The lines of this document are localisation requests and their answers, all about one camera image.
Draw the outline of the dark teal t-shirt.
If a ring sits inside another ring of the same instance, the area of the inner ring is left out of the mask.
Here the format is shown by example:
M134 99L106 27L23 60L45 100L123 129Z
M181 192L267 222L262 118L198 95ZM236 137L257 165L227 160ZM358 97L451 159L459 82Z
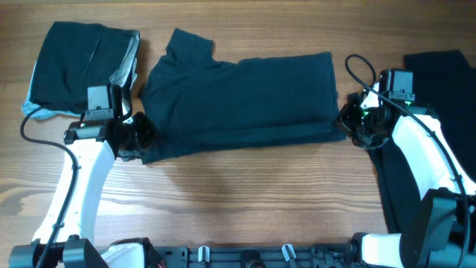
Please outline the dark teal t-shirt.
M175 29L142 91L157 136L145 164L244 147L342 141L338 93L328 52L213 58L213 41Z

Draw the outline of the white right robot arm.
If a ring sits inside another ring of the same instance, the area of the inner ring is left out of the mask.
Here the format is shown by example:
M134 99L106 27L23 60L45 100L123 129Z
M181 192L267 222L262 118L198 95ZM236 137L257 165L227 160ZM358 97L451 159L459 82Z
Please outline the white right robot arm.
M419 198L396 234L358 234L349 258L368 267L474 267L475 182L460 169L437 117L378 92L348 95L338 124L354 145L374 152L395 144Z

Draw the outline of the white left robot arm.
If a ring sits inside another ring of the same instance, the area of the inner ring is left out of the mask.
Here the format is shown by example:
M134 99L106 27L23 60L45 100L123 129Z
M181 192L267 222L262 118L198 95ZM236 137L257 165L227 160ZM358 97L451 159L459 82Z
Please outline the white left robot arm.
M48 213L33 236L42 250L33 259L35 267L64 261L72 238L93 245L103 186L115 160L141 158L155 138L155 127L144 113L127 119L108 113L87 111L69 125L63 144L43 142L64 150L65 162Z

